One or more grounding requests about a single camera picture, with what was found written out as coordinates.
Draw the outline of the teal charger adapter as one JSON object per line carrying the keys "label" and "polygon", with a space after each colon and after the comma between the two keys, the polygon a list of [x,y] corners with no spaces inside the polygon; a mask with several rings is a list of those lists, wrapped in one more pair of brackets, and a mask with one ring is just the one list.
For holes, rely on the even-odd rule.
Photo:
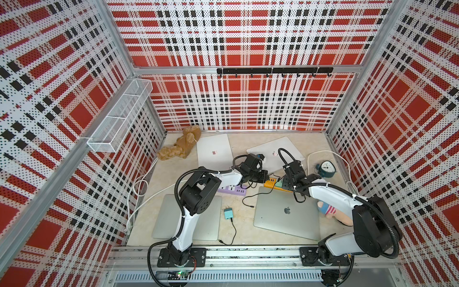
{"label": "teal charger adapter", "polygon": [[224,209],[224,218],[226,220],[233,220],[234,218],[234,213],[232,208],[226,208]]}

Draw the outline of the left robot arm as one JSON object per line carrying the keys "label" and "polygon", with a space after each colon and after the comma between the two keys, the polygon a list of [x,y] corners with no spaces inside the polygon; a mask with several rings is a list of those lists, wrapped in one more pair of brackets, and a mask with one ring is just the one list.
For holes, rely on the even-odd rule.
{"label": "left robot arm", "polygon": [[231,167],[217,171],[200,166],[183,173],[174,185],[174,197],[180,210],[179,222],[174,236],[153,243],[150,247],[166,245],[170,251],[182,255],[192,246],[192,237],[199,217],[208,209],[220,187],[240,185],[255,178],[264,180],[265,156],[245,154],[233,158]]}

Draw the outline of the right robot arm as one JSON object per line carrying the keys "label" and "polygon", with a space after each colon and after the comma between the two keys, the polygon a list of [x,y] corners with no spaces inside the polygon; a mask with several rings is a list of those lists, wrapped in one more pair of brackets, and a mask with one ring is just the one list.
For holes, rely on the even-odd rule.
{"label": "right robot arm", "polygon": [[289,151],[278,149],[286,179],[284,189],[328,203],[352,219],[353,231],[332,234],[318,243],[318,260],[330,265],[342,255],[368,255],[395,259],[403,234],[384,199],[351,193],[330,184],[319,175],[307,175],[303,165]]}

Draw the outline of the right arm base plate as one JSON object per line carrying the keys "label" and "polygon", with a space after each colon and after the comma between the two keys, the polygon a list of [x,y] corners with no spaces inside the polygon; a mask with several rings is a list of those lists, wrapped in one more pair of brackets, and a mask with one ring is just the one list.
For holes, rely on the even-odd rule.
{"label": "right arm base plate", "polygon": [[329,254],[325,254],[318,246],[300,247],[299,252],[303,267],[348,267],[351,263],[348,255],[334,257]]}

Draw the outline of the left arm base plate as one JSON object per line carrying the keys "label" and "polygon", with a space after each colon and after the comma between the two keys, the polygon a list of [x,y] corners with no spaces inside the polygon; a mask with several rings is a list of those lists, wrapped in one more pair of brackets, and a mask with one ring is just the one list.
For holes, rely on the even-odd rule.
{"label": "left arm base plate", "polygon": [[206,248],[191,248],[179,252],[173,248],[163,248],[157,261],[157,267],[204,267]]}

